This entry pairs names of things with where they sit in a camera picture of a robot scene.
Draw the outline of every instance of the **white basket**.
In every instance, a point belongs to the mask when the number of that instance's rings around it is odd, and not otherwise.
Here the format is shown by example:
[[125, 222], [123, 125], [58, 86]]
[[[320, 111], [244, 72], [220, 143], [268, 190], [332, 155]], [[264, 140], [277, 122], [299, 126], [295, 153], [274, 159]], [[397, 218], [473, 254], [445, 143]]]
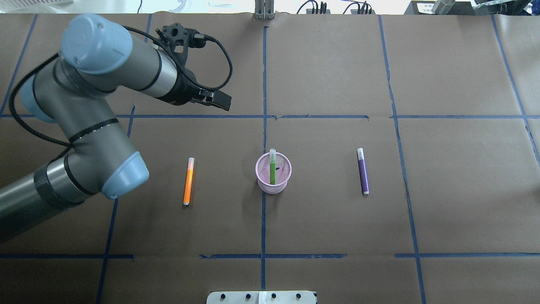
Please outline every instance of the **white basket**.
[[11, 12], [24, 9], [36, 4], [73, 3], [74, 0], [0, 0], [0, 10]]

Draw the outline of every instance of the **orange marker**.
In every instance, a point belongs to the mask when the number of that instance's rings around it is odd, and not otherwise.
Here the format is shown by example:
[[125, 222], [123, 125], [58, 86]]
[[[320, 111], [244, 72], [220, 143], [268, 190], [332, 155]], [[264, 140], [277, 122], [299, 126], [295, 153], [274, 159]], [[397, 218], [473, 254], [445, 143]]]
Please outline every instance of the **orange marker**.
[[195, 159], [190, 157], [187, 161], [186, 187], [184, 188], [184, 206], [190, 204], [191, 182], [193, 181], [193, 163]]

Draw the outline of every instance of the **purple marker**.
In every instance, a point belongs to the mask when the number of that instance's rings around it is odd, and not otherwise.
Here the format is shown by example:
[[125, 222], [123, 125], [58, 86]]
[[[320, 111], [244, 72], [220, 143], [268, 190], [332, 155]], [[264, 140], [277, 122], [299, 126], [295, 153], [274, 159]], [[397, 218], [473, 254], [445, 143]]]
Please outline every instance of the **purple marker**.
[[360, 170], [360, 185], [362, 185], [362, 193], [365, 195], [369, 194], [369, 185], [368, 185], [368, 173], [366, 172], [366, 161], [364, 160], [364, 149], [358, 148], [356, 150], [358, 154], [358, 170]]

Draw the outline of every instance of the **blue joint cap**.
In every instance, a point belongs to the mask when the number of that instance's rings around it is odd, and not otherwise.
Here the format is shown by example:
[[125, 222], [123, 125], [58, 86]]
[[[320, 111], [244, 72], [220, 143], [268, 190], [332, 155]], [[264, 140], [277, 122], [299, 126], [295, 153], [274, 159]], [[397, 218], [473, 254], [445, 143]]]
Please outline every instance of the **blue joint cap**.
[[24, 107], [39, 120], [44, 122], [55, 123], [49, 115], [39, 107], [36, 100], [36, 95], [33, 93], [33, 82], [36, 79], [36, 75], [32, 75], [21, 87], [21, 99], [23, 100]]
[[123, 26], [96, 14], [73, 18], [62, 36], [65, 60], [87, 74], [101, 75], [118, 69], [132, 49], [133, 38]]
[[102, 193], [111, 200], [139, 187], [148, 180], [150, 173], [146, 168], [139, 151], [133, 153], [107, 179], [102, 187]]

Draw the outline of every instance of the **table surface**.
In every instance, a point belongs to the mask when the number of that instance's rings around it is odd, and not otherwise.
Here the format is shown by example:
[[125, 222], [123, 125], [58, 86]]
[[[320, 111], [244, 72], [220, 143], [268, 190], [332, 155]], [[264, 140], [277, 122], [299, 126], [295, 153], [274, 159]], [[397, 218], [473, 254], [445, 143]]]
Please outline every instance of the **table surface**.
[[[1, 244], [0, 302], [205, 303], [211, 291], [261, 289], [316, 290], [319, 303], [537, 302], [540, 19], [106, 17], [147, 32], [180, 22], [222, 41], [231, 111], [111, 94], [150, 179]], [[5, 105], [71, 18], [0, 15], [0, 187], [62, 150]], [[188, 67], [208, 85], [228, 71], [213, 45], [190, 50]], [[293, 167], [277, 195], [254, 174], [269, 148]]]

